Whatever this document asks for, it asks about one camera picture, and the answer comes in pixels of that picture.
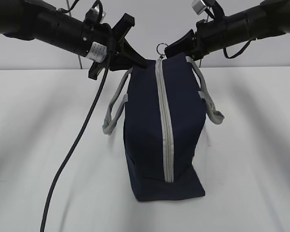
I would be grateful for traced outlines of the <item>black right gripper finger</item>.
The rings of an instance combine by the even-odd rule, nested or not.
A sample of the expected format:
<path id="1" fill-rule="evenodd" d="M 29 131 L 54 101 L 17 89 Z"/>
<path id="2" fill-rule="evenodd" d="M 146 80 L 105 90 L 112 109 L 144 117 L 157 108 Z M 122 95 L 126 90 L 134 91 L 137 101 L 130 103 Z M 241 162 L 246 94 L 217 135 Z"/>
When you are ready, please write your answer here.
<path id="1" fill-rule="evenodd" d="M 168 45 L 164 49 L 164 53 L 167 58 L 171 58 L 180 53 L 187 53 L 195 46 L 195 33 L 190 29 L 183 37 L 174 43 Z"/>

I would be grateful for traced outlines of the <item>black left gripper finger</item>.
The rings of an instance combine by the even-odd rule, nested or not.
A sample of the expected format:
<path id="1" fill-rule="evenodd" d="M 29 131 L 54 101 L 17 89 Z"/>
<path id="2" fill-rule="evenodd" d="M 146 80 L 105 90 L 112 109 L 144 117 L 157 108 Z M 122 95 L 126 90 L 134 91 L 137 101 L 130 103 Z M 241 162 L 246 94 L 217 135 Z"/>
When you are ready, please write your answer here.
<path id="1" fill-rule="evenodd" d="M 123 71 L 137 66 L 147 67 L 147 59 L 136 52 L 127 40 L 122 40 L 116 47 L 116 52 L 112 56 L 110 71 Z"/>

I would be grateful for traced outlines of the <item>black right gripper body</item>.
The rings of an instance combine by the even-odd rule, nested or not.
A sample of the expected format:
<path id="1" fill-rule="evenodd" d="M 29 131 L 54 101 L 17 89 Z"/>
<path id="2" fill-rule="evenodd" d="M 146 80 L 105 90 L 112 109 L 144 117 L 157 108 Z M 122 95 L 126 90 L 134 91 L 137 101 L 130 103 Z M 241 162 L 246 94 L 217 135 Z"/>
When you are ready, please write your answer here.
<path id="1" fill-rule="evenodd" d="M 215 35 L 217 33 L 217 24 L 214 20 L 200 20 L 196 23 L 193 48 L 189 51 L 189 56 L 193 60 L 200 60 L 210 53 L 217 51 Z"/>

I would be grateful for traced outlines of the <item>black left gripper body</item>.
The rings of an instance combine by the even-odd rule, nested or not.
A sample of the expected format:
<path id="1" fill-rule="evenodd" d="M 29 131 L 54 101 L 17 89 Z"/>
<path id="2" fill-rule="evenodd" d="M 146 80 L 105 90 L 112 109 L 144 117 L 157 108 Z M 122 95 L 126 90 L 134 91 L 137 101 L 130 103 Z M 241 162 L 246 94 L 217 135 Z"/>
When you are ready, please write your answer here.
<path id="1" fill-rule="evenodd" d="M 125 13 L 111 29 L 107 29 L 106 44 L 93 41 L 87 58 L 93 63 L 88 71 L 88 78 L 96 80 L 104 68 L 111 71 L 127 70 L 133 66 L 131 56 L 125 51 L 128 42 L 125 36 L 135 26 L 134 17 Z"/>

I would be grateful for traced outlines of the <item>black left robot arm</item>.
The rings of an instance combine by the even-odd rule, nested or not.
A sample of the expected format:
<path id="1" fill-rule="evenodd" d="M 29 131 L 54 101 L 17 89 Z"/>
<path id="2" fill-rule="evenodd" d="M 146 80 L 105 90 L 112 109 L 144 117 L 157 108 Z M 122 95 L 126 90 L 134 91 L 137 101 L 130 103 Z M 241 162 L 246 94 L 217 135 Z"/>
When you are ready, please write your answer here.
<path id="1" fill-rule="evenodd" d="M 105 12 L 99 0 L 94 1 L 83 21 L 69 16 L 70 11 L 43 0 L 0 0 L 0 34 L 23 41 L 36 39 L 92 60 L 88 77 L 93 80 L 102 69 L 147 66 L 147 59 L 125 39 L 135 25 L 133 16 L 124 14 L 110 27 L 103 23 Z"/>

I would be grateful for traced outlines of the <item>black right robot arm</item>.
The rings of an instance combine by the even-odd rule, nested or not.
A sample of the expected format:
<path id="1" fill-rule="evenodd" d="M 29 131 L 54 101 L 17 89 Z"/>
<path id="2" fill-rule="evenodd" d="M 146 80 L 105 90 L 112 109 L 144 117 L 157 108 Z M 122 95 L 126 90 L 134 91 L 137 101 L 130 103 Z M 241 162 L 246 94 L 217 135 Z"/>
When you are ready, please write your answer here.
<path id="1" fill-rule="evenodd" d="M 215 0 L 199 0 L 194 5 L 198 14 L 205 11 L 210 21 L 202 19 L 196 30 L 189 30 L 181 39 L 164 50 L 167 58 L 180 53 L 200 60 L 212 52 L 240 43 L 243 48 L 227 59 L 236 58 L 254 40 L 290 34 L 290 0 L 264 0 L 259 5 L 226 16 Z"/>

